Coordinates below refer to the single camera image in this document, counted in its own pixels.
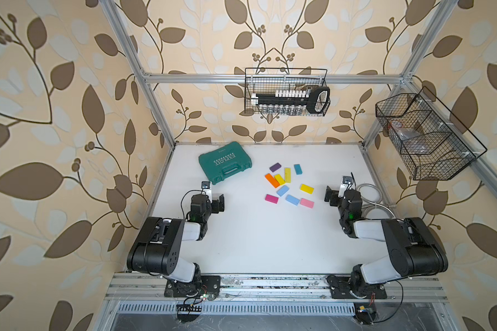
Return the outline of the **pink block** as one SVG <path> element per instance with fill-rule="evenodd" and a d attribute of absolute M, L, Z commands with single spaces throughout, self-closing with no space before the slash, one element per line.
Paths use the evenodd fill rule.
<path fill-rule="evenodd" d="M 300 200 L 300 205 L 306 207 L 306 208 L 310 208 L 310 209 L 313 209 L 314 208 L 314 202 L 311 201 L 311 200 L 308 200 L 308 199 L 301 199 Z"/>

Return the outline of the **light blue block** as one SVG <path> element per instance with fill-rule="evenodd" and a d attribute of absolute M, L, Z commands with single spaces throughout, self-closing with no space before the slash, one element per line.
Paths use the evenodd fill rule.
<path fill-rule="evenodd" d="M 289 202 L 290 204 L 293 204 L 293 205 L 299 205 L 300 204 L 299 198 L 296 198 L 296 197 L 294 197 L 292 195 L 289 195 L 289 194 L 286 196 L 285 200 L 287 202 Z"/>
<path fill-rule="evenodd" d="M 279 188 L 276 192 L 276 194 L 279 196 L 279 197 L 282 197 L 284 194 L 286 194 L 287 192 L 289 191 L 289 187 L 284 185 L 282 186 L 281 188 Z"/>

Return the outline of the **long yellow-green block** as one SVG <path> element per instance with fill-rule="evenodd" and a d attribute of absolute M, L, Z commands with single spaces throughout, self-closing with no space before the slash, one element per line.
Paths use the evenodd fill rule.
<path fill-rule="evenodd" d="M 285 183 L 291 183 L 292 182 L 291 168 L 285 168 L 284 169 L 284 181 L 285 181 Z"/>

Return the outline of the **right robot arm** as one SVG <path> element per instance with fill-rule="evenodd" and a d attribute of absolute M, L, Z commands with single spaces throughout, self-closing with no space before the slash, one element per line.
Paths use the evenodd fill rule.
<path fill-rule="evenodd" d="M 359 299 L 382 292 L 390 281 L 433 276 L 448 269 L 447 255 L 425 222 L 419 217 L 369 219 L 363 217 L 363 199 L 352 175 L 344 176 L 339 190 L 326 188 L 324 200 L 338 208 L 340 227 L 352 239 L 369 239 L 386 245 L 387 255 L 353 267 L 348 280 L 336 275 L 341 291 Z"/>

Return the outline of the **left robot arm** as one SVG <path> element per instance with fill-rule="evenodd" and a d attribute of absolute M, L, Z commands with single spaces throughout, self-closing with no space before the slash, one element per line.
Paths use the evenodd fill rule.
<path fill-rule="evenodd" d="M 208 231 L 211 215 L 224 212 L 224 196 L 214 199 L 211 182 L 203 181 L 199 190 L 192 190 L 190 210 L 181 219 L 148 217 L 126 259 L 129 272 L 161 276 L 168 280 L 175 295 L 196 297 L 205 291 L 197 263 L 181 257 L 184 241 L 201 241 Z"/>

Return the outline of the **yellow block right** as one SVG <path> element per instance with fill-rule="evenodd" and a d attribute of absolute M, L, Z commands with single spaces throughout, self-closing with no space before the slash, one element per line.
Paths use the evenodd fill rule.
<path fill-rule="evenodd" d="M 301 190 L 302 192 L 306 193 L 306 194 L 313 194 L 313 192 L 314 192 L 314 188 L 313 188 L 313 187 L 311 187 L 311 186 L 308 186 L 308 185 L 306 185 L 306 184 L 302 184 L 302 185 L 300 186 L 300 190 Z"/>

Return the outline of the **green plastic tool case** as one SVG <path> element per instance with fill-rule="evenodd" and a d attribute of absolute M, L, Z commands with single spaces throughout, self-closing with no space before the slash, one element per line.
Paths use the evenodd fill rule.
<path fill-rule="evenodd" d="M 252 167 L 250 156 L 238 142 L 231 142 L 217 150 L 201 154 L 198 161 L 213 185 Z"/>

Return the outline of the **teal block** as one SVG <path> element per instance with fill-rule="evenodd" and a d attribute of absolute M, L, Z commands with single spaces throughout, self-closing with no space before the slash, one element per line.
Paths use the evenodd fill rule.
<path fill-rule="evenodd" d="M 301 175 L 303 172 L 302 172 L 302 168 L 301 168 L 301 165 L 300 164 L 295 164 L 294 165 L 294 169 L 295 169 L 295 173 L 297 175 Z"/>

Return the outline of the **magenta block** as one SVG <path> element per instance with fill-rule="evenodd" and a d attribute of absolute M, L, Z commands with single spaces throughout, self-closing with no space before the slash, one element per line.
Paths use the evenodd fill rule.
<path fill-rule="evenodd" d="M 272 203 L 272 204 L 277 204 L 279 202 L 279 197 L 276 197 L 271 194 L 267 194 L 265 197 L 265 201 Z"/>

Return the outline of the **yellow block beside orange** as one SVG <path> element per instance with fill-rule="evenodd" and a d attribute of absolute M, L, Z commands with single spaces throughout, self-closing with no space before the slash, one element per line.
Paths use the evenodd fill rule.
<path fill-rule="evenodd" d="M 276 181 L 279 183 L 280 186 L 285 184 L 285 180 L 280 174 L 275 175 L 274 178 L 276 179 Z"/>

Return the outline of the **orange long block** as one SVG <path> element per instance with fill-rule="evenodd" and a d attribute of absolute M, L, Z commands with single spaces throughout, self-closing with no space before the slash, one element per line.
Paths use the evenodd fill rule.
<path fill-rule="evenodd" d="M 265 179 L 274 187 L 274 188 L 278 188 L 280 187 L 280 183 L 278 182 L 278 180 L 271 174 L 266 174 L 265 175 Z"/>

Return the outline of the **purple block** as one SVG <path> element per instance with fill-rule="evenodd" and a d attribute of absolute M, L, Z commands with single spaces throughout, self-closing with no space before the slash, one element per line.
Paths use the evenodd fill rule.
<path fill-rule="evenodd" d="M 281 167 L 282 167 L 282 165 L 281 165 L 280 163 L 276 163 L 276 164 L 273 164 L 273 165 L 269 168 L 269 170 L 270 170 L 271 172 L 275 172 L 275 171 L 279 170 Z"/>

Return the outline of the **plastic bag in basket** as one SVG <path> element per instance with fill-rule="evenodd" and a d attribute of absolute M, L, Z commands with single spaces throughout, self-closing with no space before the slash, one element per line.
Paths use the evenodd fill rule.
<path fill-rule="evenodd" d="M 400 154 L 429 154 L 430 150 L 423 133 L 405 128 L 399 121 L 392 121 L 391 127 L 396 137 L 395 146 Z"/>

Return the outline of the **black tool in basket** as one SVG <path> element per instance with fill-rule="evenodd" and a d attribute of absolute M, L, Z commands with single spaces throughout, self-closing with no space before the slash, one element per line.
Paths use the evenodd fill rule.
<path fill-rule="evenodd" d="M 277 90 L 273 94 L 253 93 L 248 104 L 263 114 L 324 116 L 331 104 L 327 86 L 308 86 L 305 90 Z"/>

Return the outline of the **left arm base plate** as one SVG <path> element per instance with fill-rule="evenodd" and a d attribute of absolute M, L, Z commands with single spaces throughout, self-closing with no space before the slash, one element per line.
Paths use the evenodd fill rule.
<path fill-rule="evenodd" d="M 190 283 L 168 280 L 164 290 L 167 298 L 198 298 L 215 300 L 221 289 L 221 277 L 218 275 L 201 275 Z"/>

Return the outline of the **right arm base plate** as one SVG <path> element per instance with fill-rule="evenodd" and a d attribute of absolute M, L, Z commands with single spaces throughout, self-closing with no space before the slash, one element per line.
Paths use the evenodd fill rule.
<path fill-rule="evenodd" d="M 368 284 L 361 277 L 327 276 L 332 299 L 387 299 L 383 284 Z"/>

